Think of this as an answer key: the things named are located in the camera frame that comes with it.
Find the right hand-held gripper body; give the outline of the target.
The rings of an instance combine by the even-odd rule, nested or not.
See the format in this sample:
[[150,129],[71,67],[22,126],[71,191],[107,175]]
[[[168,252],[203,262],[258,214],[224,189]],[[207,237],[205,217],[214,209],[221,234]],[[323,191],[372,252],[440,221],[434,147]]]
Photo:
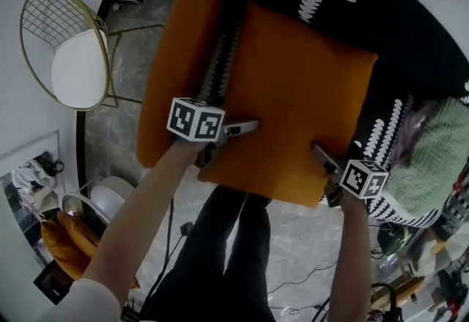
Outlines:
[[340,205],[343,191],[360,200],[378,197],[388,179],[388,172],[373,161],[349,160],[345,166],[326,161],[324,168],[329,175],[324,198],[330,208]]

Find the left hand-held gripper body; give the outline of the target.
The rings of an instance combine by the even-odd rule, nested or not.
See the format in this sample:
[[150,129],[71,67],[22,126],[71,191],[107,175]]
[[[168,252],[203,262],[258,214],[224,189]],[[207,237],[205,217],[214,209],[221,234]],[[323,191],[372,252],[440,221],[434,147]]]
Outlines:
[[189,142],[206,143],[196,161],[198,167],[207,166],[212,151],[221,138],[225,111],[192,98],[173,98],[166,129]]

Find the orange square cushion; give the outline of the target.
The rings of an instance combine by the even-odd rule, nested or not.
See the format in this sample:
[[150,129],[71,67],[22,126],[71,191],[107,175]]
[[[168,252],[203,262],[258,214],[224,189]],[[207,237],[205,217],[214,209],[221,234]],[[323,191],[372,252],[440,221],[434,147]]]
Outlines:
[[327,182],[312,142],[342,157],[376,56],[249,4],[224,100],[230,119],[259,127],[232,138],[199,179],[314,208]]

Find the person's left forearm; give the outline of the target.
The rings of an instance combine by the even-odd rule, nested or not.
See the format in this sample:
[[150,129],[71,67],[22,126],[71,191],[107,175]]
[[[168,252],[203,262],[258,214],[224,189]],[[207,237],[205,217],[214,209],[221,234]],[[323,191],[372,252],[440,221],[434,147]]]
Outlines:
[[147,173],[107,226],[84,278],[127,292],[186,170],[207,146],[177,140]]

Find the person's right forearm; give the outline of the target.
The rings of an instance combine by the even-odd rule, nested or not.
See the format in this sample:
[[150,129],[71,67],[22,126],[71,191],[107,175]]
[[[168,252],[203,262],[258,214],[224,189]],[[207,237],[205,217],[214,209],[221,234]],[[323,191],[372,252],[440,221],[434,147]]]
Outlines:
[[372,290],[369,222],[362,200],[345,193],[341,244],[330,291],[328,322],[366,322]]

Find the green knitted cushion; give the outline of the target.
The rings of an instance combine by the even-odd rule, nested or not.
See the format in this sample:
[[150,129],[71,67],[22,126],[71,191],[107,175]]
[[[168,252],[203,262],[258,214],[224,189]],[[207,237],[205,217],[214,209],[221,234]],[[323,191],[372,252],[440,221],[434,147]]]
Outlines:
[[424,121],[410,152],[392,166],[381,197],[412,217],[440,208],[469,157],[469,107],[446,98]]

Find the black and white sofa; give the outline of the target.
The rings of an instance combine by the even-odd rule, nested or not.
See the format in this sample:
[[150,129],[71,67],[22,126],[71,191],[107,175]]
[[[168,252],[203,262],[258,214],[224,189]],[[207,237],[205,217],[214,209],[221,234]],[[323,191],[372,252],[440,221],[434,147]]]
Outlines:
[[469,122],[469,54],[418,0],[252,1],[377,56],[349,155],[389,169],[427,100],[455,98]]

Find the dark green round bag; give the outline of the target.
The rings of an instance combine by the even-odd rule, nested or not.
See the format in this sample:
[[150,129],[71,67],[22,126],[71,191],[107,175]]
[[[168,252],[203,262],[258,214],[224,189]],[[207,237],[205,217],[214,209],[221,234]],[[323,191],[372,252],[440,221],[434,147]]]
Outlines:
[[380,224],[377,242],[384,255],[398,252],[412,237],[417,229],[407,225],[384,222]]

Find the pale pink cloth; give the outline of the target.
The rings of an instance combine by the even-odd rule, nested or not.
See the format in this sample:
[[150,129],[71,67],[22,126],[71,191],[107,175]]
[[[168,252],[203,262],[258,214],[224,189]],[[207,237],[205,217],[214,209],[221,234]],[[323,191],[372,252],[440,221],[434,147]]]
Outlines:
[[427,100],[419,109],[411,110],[406,116],[391,156],[391,166],[403,161],[403,159],[410,154],[421,134],[424,123],[427,121],[436,105],[436,100]]

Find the grey patterned knit blanket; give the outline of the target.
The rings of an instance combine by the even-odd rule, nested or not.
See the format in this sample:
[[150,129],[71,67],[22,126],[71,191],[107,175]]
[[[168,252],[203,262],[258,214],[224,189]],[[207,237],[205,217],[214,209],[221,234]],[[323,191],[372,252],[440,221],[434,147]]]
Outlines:
[[460,188],[453,191],[445,206],[437,224],[437,236],[442,241],[447,241],[462,227],[469,216],[469,178],[464,179]]

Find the white round side table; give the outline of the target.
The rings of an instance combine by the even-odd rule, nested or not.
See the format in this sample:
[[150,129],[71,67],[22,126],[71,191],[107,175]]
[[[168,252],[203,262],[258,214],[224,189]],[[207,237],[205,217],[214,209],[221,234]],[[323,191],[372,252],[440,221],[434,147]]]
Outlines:
[[113,175],[105,178],[98,176],[77,191],[66,192],[59,201],[59,208],[71,216],[88,214],[107,225],[134,189],[123,178]]

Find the round wooden table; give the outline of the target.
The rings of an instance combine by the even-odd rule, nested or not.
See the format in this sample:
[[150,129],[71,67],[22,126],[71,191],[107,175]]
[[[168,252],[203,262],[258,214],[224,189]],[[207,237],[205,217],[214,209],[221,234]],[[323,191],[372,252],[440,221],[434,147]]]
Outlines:
[[403,274],[390,283],[386,283],[396,291],[399,322],[403,322],[402,306],[406,301],[416,300],[416,294],[422,289],[424,280],[425,277],[415,277],[409,274]]

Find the white round seat pad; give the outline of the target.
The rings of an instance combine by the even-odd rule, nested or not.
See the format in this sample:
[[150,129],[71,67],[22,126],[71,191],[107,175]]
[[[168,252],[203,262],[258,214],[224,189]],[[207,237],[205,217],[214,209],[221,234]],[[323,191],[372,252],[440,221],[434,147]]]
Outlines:
[[56,99],[74,109],[90,109],[107,93],[107,39],[103,31],[80,32],[56,50],[51,83]]

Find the person's right leg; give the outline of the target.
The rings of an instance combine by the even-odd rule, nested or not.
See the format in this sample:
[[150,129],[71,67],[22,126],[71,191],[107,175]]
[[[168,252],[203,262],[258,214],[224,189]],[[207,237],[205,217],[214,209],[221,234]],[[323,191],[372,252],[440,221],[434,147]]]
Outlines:
[[276,322],[267,300],[270,254],[270,199],[249,194],[240,212],[237,234],[223,275],[229,320]]

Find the black tripod stand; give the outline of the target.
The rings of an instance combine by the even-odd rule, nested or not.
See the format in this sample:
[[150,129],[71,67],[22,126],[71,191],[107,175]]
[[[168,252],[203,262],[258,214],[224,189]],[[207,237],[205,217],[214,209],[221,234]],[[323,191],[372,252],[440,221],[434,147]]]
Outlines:
[[399,322],[396,291],[386,283],[372,284],[368,322]]

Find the white crumpled plastic bag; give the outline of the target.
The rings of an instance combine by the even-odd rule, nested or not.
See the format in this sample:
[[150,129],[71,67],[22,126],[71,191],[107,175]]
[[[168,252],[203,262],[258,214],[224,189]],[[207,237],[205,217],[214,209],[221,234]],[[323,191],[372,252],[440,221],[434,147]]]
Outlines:
[[47,212],[59,208],[57,176],[63,171],[64,163],[53,160],[49,152],[44,152],[11,171],[12,183],[22,205],[37,220],[44,220]]

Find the orange cushioned chair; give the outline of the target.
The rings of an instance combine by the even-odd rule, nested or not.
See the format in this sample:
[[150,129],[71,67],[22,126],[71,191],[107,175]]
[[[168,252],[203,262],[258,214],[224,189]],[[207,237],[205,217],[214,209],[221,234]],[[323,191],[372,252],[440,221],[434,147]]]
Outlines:
[[100,239],[78,218],[58,211],[40,224],[42,239],[59,267],[74,281],[82,278]]

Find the person's light grey shirt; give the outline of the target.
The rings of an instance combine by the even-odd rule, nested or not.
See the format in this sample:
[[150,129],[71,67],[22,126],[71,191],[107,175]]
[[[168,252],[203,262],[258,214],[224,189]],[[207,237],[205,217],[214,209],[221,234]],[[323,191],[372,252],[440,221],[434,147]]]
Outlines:
[[91,279],[80,279],[36,322],[120,322],[121,313],[120,303],[107,287]]

